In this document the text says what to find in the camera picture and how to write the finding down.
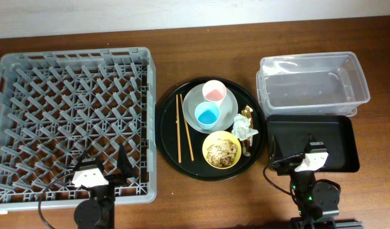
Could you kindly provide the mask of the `wooden chopstick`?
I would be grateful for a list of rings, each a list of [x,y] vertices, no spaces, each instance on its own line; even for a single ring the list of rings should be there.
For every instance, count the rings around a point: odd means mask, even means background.
[[[178,145],[178,163],[181,163],[181,137],[180,137],[179,98],[178,98],[178,94],[176,94],[176,129],[177,129],[177,145]]]
[[[181,109],[182,109],[182,112],[183,112],[183,96],[182,96],[182,94],[179,94],[179,98],[180,98],[180,102],[181,102]],[[185,117],[184,113],[183,113],[183,118],[184,118],[184,123],[185,123],[186,138],[187,138],[187,141],[188,141],[188,148],[189,148],[189,152],[190,152],[190,158],[191,158],[191,161],[193,162],[194,161],[194,156],[193,156],[193,149],[192,149],[192,141],[191,141],[191,137],[190,137],[190,131],[189,131],[189,127],[188,127],[188,122],[186,121],[186,117]]]

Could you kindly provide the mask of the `gold snack wrapper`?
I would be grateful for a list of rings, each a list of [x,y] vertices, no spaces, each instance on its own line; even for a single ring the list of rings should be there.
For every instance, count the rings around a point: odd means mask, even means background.
[[[242,111],[241,111],[241,115],[245,116],[248,121],[249,121],[249,129],[251,132],[252,129],[253,129],[253,109],[247,105]],[[248,148],[251,148],[253,146],[253,136],[249,136],[247,138],[247,147]]]

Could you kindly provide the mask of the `white napkin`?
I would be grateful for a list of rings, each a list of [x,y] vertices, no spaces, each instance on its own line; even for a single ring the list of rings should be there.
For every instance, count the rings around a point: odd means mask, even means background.
[[[241,114],[237,114],[234,117],[232,134],[238,138],[240,141],[245,141],[249,137],[252,137],[258,134],[256,129],[250,127],[251,122],[248,120],[246,116]]]

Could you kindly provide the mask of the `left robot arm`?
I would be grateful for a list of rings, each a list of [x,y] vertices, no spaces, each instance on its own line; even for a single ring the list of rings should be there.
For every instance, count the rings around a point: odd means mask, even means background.
[[[137,174],[129,162],[125,147],[120,144],[116,168],[119,172],[104,175],[104,166],[99,158],[88,158],[83,152],[75,165],[72,183],[89,192],[89,199],[78,204],[74,221],[78,228],[115,227],[115,188],[127,184],[128,178]]]

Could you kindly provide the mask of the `yellow bowl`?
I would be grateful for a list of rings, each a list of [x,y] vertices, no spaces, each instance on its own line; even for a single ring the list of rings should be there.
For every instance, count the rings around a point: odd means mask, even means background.
[[[214,144],[214,142],[215,142],[217,139],[229,139],[229,140],[231,140],[234,144],[236,144],[237,147],[239,148],[239,151],[238,151],[238,153],[237,153],[237,155],[236,155],[236,157],[235,157],[234,163],[233,163],[231,166],[229,166],[229,167],[223,167],[223,168],[215,167],[215,166],[211,165],[211,164],[207,161],[207,159],[206,159],[206,156],[207,156],[207,148],[208,148],[210,145]],[[232,133],[227,132],[227,131],[216,131],[216,132],[213,132],[212,134],[209,134],[209,135],[205,138],[205,140],[204,140],[204,142],[203,142],[203,145],[202,145],[202,153],[203,153],[203,156],[204,156],[206,162],[207,162],[210,166],[212,166],[212,167],[214,167],[214,168],[216,168],[216,169],[229,169],[229,168],[233,167],[233,166],[240,160],[240,157],[241,157],[241,155],[242,155],[242,150],[241,150],[240,141],[239,141],[238,138],[236,138]]]

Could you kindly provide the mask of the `blue plastic cup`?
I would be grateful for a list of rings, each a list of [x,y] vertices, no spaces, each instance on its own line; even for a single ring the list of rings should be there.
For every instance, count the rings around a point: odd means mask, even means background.
[[[209,130],[220,118],[219,107],[213,102],[201,102],[195,108],[195,118],[200,128]]]

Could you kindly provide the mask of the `food scraps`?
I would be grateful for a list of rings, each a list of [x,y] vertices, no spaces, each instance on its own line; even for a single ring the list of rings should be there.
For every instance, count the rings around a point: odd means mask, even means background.
[[[207,148],[207,161],[219,168],[229,167],[234,163],[239,148],[229,139],[217,139]]]

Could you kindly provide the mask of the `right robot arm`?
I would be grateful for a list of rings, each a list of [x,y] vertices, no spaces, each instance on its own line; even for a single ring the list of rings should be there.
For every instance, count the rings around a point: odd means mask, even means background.
[[[315,172],[324,167],[328,150],[323,142],[309,135],[308,143],[301,153],[270,162],[263,169],[263,176],[274,188],[289,195],[298,207],[299,217],[291,218],[291,229],[344,229],[363,228],[363,223],[355,220],[335,221],[339,215],[341,186],[328,179],[315,177]],[[274,184],[266,175],[269,168],[279,171],[286,169],[290,176],[289,190]]]

